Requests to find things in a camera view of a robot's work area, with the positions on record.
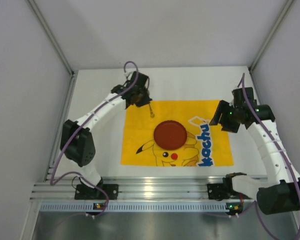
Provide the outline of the gold spoon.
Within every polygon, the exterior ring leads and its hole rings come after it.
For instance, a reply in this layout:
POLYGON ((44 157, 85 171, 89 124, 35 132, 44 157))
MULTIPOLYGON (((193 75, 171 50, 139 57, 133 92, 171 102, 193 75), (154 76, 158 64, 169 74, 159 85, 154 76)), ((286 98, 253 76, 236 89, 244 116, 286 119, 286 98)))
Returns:
POLYGON ((155 117, 155 113, 150 103, 148 104, 148 106, 149 106, 150 117, 153 119, 155 117))

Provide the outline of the yellow pikachu placemat cloth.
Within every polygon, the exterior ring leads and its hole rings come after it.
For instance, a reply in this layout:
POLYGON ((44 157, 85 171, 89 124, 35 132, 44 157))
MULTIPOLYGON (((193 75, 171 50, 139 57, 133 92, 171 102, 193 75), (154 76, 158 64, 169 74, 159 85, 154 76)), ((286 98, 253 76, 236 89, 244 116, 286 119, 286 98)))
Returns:
POLYGON ((219 126, 210 126, 218 100, 159 100, 151 107, 131 106, 126 111, 121 164, 145 167, 233 166, 229 136, 219 126), (177 121, 187 131, 185 144, 175 150, 159 147, 154 130, 164 121, 177 121))

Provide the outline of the red round plate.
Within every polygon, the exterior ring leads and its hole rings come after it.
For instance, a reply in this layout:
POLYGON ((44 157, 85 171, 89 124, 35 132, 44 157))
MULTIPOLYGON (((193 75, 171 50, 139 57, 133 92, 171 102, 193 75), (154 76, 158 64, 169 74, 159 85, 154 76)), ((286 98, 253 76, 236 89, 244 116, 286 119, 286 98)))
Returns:
POLYGON ((176 150, 187 141, 186 128, 174 120, 166 120, 159 123, 153 131, 155 143, 164 150, 176 150))

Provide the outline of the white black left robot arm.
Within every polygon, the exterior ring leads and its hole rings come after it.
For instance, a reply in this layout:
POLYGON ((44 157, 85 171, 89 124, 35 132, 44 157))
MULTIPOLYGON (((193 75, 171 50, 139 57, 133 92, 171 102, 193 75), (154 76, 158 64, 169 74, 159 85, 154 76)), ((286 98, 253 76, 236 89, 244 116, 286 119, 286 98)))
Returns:
POLYGON ((130 106, 137 108, 150 104, 150 77, 133 71, 125 74, 124 84, 112 88, 105 99, 91 111, 76 120, 64 122, 60 140, 60 160, 65 156, 74 165, 73 171, 89 188, 101 187, 103 181, 93 159, 96 155, 93 131, 100 130, 109 120, 130 106))

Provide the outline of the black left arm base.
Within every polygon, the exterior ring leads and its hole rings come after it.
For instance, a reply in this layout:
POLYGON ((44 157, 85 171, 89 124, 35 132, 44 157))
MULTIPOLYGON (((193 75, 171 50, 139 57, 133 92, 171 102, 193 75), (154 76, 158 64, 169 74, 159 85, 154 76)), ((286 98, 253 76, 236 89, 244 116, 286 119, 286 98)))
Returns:
MULTIPOLYGON (((100 190, 95 187, 87 186, 81 179, 80 183, 75 187, 75 200, 105 200, 106 195, 102 193, 100 190)), ((100 189, 102 189, 108 196, 109 200, 116 200, 119 194, 119 185, 118 184, 109 184, 103 183, 103 179, 101 183, 97 185, 100 189)))

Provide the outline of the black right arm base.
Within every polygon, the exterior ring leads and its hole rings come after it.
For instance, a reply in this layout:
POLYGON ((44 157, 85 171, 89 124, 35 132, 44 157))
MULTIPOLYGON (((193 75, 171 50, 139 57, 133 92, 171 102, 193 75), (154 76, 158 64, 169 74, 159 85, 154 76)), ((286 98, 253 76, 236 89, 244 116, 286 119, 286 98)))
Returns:
POLYGON ((207 193, 209 200, 222 201, 240 197, 241 193, 233 189, 233 178, 238 176, 246 176, 243 172, 234 172, 226 174, 222 178, 222 183, 208 183, 207 193))

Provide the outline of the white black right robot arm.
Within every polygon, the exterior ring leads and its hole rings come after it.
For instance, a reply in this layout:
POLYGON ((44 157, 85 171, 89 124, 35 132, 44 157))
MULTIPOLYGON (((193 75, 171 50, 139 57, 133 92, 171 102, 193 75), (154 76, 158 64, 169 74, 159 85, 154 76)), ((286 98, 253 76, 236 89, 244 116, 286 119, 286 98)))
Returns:
POLYGON ((264 164, 267 181, 243 172, 229 173, 222 179, 225 190, 255 200, 265 215, 300 211, 300 174, 290 163, 272 109, 257 103, 252 87, 234 89, 232 95, 232 102, 219 102, 210 125, 221 125, 229 133, 237 133, 244 125, 264 164))

